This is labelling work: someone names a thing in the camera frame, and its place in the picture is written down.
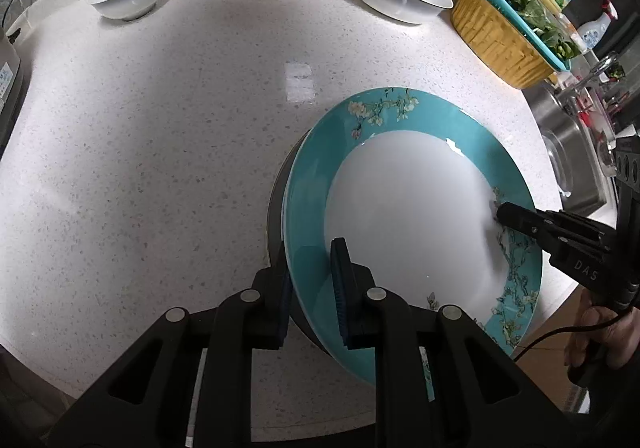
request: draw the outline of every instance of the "stainless steel sink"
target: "stainless steel sink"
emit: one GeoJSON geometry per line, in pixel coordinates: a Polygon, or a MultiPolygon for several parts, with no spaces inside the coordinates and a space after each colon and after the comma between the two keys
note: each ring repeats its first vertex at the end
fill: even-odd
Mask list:
{"type": "Polygon", "coordinates": [[[562,207],[588,216],[607,202],[605,178],[585,126],[567,114],[545,82],[522,91],[554,169],[562,207]]]}

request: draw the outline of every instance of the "countertop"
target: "countertop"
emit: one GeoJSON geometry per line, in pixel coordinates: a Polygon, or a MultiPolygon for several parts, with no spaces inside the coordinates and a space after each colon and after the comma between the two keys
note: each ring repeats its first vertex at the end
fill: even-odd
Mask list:
{"type": "MultiPolygon", "coordinates": [[[[18,40],[30,84],[0,161],[0,343],[72,396],[168,308],[248,287],[267,265],[280,165],[356,92],[411,86],[457,104],[536,206],[560,208],[524,97],[448,12],[410,26],[359,0],[163,0],[126,24],[39,0],[17,24],[32,27],[18,40]]],[[[545,262],[536,325],[573,287],[545,262]]],[[[360,426],[374,407],[373,388],[293,325],[284,349],[254,355],[255,440],[360,426]]]]}

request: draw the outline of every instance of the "yellow basket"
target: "yellow basket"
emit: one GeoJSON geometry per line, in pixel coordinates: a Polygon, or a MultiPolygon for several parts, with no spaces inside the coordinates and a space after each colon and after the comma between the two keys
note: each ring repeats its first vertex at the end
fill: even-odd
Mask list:
{"type": "Polygon", "coordinates": [[[458,0],[451,22],[489,69],[516,89],[545,79],[554,69],[487,0],[458,0]]]}

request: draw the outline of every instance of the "spray bottle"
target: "spray bottle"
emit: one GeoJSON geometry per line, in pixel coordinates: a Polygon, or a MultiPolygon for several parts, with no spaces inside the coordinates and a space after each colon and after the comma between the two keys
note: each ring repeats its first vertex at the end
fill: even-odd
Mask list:
{"type": "Polygon", "coordinates": [[[580,28],[578,28],[578,34],[582,37],[582,40],[584,40],[590,50],[595,48],[596,44],[607,31],[611,21],[618,20],[618,13],[610,0],[603,1],[602,9],[604,12],[598,19],[591,22],[585,22],[580,26],[580,28]]]}

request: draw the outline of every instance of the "leafy greens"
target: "leafy greens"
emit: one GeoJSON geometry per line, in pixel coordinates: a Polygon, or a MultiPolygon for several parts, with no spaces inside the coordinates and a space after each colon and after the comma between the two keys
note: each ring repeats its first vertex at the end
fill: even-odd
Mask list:
{"type": "Polygon", "coordinates": [[[560,60],[566,62],[580,54],[578,47],[571,40],[566,40],[564,35],[551,22],[539,0],[505,1],[517,11],[518,15],[560,60]]]}

